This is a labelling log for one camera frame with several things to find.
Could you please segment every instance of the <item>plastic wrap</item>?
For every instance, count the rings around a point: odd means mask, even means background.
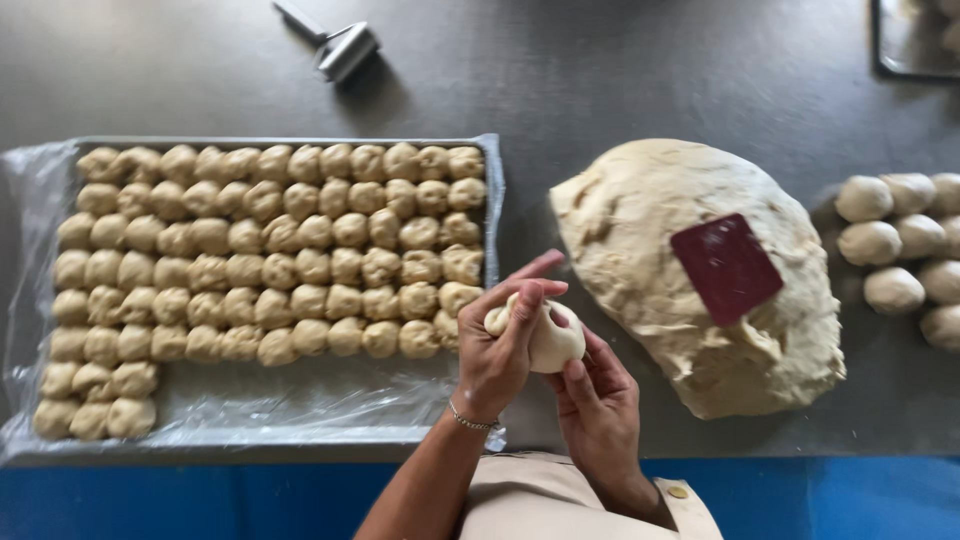
[[[216,365],[167,362],[160,365],[154,394],[157,423],[135,440],[46,441],[31,428],[38,402],[37,383],[48,361],[48,336],[56,326],[52,267],[58,254],[56,230],[73,213],[81,180],[79,156],[97,146],[117,149],[144,145],[165,150],[175,144],[224,149],[273,144],[336,142],[480,147],[489,187],[486,216],[487,287],[497,282],[496,224],[504,182],[498,136],[472,139],[276,139],[92,137],[18,148],[0,155],[0,175],[20,217],[20,264],[3,351],[3,383],[12,417],[0,429],[0,464],[38,455],[150,454],[216,448],[231,452],[249,446],[407,444],[422,440],[443,411],[456,382],[456,355],[442,352],[427,360],[402,356],[303,357],[285,366],[225,361]],[[492,433],[488,448],[503,447],[503,431]],[[56,461],[42,459],[43,462]]]

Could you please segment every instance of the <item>red plastic scraper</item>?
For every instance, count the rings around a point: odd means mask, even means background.
[[[783,288],[743,214],[680,231],[670,245],[718,327],[732,325]]]

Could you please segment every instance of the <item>person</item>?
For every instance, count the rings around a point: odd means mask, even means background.
[[[651,481],[640,470],[636,381],[586,327],[584,357],[545,375],[569,458],[481,457],[489,427],[527,381],[527,345],[544,297],[567,290],[543,277],[563,260],[548,251],[461,310],[460,379],[449,407],[384,488],[355,540],[720,538],[685,482]],[[515,292],[507,330],[490,336],[484,317]]]

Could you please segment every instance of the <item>forearm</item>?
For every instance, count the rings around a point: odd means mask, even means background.
[[[446,540],[483,452],[485,430],[461,425],[449,410],[396,472],[355,540]]]
[[[677,530],[660,490],[638,468],[635,474],[615,484],[589,481],[607,511]]]

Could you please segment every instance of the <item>blue floor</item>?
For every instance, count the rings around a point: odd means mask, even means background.
[[[960,461],[666,459],[728,540],[960,537]],[[350,538],[394,464],[0,471],[0,539]]]

